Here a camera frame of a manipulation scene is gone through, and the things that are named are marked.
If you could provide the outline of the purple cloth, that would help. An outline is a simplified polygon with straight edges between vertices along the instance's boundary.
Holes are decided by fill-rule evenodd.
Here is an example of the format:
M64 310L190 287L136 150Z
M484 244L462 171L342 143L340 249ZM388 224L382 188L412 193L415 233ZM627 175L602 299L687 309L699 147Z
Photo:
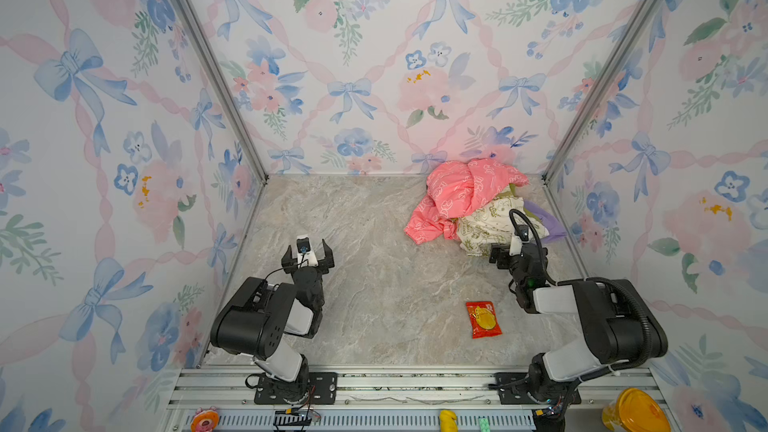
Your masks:
M524 213L534 224L543 245L563 240L567 233L562 223L548 211L528 199L523 200Z

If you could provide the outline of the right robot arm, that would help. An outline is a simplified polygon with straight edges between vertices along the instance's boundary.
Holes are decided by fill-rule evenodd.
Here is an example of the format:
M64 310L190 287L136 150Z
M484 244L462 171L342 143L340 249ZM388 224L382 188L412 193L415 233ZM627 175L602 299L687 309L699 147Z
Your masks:
M580 326L570 343L535 355L526 373L497 373L489 388L502 403L562 413L579 401L581 384L666 354L666 333L630 281L592 277L552 284L547 250L531 243L518 254L494 244L489 262L510 273L509 289L525 313L572 315Z

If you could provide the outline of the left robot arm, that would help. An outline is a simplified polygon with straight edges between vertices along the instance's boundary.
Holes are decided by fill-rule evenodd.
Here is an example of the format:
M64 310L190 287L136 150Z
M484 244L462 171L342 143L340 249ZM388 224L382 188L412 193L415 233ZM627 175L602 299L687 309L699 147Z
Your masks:
M325 305L323 278L335 267L332 249L325 241L321 246L323 257L318 258L310 239L299 236L279 268L291 281L246 279L213 322L212 346L247 356L259 367L259 373L245 379L257 405L335 402L338 375L312 372L308 359L284 340L286 335L312 339L319 331Z

